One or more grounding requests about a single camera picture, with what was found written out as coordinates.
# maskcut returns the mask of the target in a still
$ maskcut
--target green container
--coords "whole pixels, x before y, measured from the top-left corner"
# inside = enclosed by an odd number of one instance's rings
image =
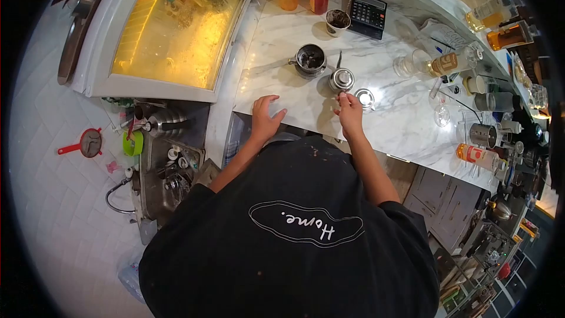
[[[125,154],[128,156],[136,156],[141,154],[141,151],[143,150],[143,133],[139,130],[136,130],[132,132],[129,140],[126,140],[127,137],[128,133],[124,132],[122,146],[124,148]]]

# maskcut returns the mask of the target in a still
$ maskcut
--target hand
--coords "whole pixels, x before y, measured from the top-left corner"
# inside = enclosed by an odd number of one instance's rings
[[[278,99],[280,96],[269,95],[258,98],[253,102],[253,118],[250,139],[265,144],[277,132],[281,121],[286,115],[286,108],[281,110],[273,118],[269,116],[269,103]]]
[[[339,101],[341,110],[333,110],[340,117],[343,127],[343,136],[351,141],[350,138],[357,138],[363,133],[363,107],[359,99],[351,94],[340,93],[336,100]]]

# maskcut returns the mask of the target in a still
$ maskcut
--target sink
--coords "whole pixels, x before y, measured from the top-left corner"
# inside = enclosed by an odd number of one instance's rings
[[[159,178],[156,172],[165,167],[169,161],[168,151],[174,145],[180,147],[185,158],[192,158],[200,169],[204,159],[204,151],[185,145],[174,140],[153,138],[144,133],[143,152],[139,156],[139,184],[142,218],[157,220],[158,227],[163,226],[171,217],[187,190],[166,190],[165,180]],[[194,172],[191,167],[184,172],[189,181],[193,180]]]

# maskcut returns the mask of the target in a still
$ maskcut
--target cabinet drawer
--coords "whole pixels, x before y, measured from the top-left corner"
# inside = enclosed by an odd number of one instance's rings
[[[429,231],[433,225],[436,215],[428,209],[421,201],[419,201],[415,196],[408,194],[406,200],[404,200],[404,206],[406,209],[420,214],[424,217],[424,222],[426,223],[426,230]]]
[[[410,193],[437,214],[448,189],[449,180],[451,177],[448,175],[420,166],[410,187]]]
[[[433,224],[434,231],[448,251],[458,245],[459,236],[467,228],[480,193],[481,188],[462,180],[452,180],[445,200],[448,203],[442,207]]]

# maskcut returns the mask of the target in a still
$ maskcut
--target refrigerator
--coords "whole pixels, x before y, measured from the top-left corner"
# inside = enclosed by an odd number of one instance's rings
[[[250,0],[69,0],[58,81],[88,97],[215,102]]]

